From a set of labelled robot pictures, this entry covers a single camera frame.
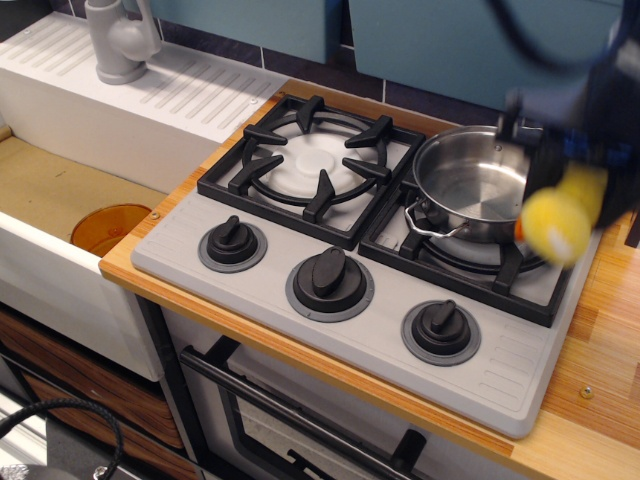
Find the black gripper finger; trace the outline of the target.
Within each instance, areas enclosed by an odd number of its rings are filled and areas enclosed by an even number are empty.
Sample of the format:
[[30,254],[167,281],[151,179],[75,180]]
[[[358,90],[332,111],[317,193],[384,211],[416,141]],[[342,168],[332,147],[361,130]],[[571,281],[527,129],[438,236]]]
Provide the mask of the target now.
[[623,214],[639,205],[639,163],[631,162],[622,167],[608,169],[608,180],[597,229],[615,223]]
[[562,178],[566,165],[564,143],[556,137],[543,137],[530,156],[524,197],[529,198],[537,191],[554,187]]

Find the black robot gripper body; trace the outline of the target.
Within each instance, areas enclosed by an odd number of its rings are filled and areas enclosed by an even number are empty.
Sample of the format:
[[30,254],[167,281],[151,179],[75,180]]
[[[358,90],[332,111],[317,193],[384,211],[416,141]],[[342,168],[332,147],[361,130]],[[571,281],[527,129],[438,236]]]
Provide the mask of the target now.
[[612,43],[580,81],[555,89],[515,89],[506,97],[498,137],[592,165],[639,163],[639,41]]

